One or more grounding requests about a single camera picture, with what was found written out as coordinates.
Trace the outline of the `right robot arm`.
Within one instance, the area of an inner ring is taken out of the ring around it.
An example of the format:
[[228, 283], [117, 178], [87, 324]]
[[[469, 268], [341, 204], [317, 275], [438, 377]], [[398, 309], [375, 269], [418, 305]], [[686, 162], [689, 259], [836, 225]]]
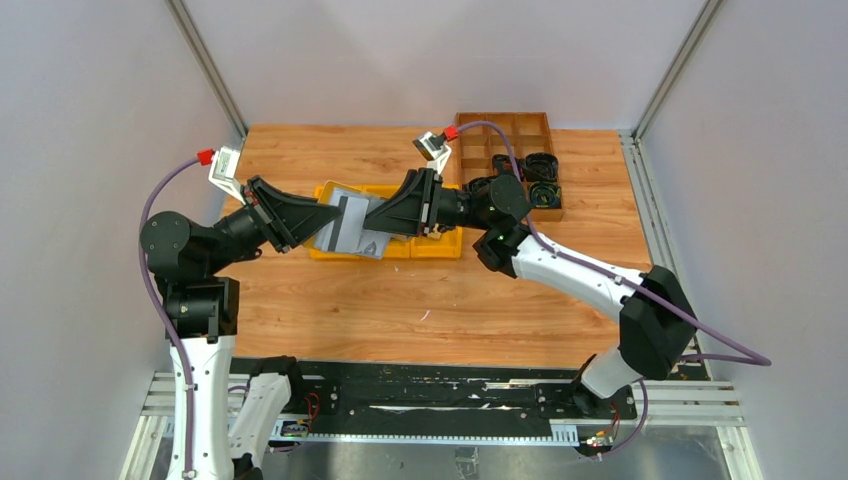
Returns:
[[484, 177], [463, 189], [434, 170], [408, 171], [399, 189], [366, 214], [367, 230], [406, 237], [438, 227], [479, 229], [473, 248], [489, 270], [570, 295], [615, 321], [616, 346], [591, 356], [559, 399], [583, 417], [600, 417], [612, 397], [640, 380], [665, 380], [692, 341], [693, 309], [673, 272], [604, 263], [556, 244], [531, 226], [531, 205], [515, 177]]

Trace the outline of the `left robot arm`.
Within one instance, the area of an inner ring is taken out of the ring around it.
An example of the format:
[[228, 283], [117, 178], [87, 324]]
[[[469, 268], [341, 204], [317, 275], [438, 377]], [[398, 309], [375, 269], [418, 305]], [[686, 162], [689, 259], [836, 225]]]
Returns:
[[270, 244], [286, 253], [340, 217], [338, 207], [281, 192], [260, 177], [246, 202], [213, 226], [145, 207], [140, 231], [143, 280], [171, 342], [176, 428], [170, 479], [260, 479], [281, 413], [306, 400], [295, 358], [262, 359], [251, 372], [234, 421], [229, 388], [240, 284], [224, 268], [256, 260]]

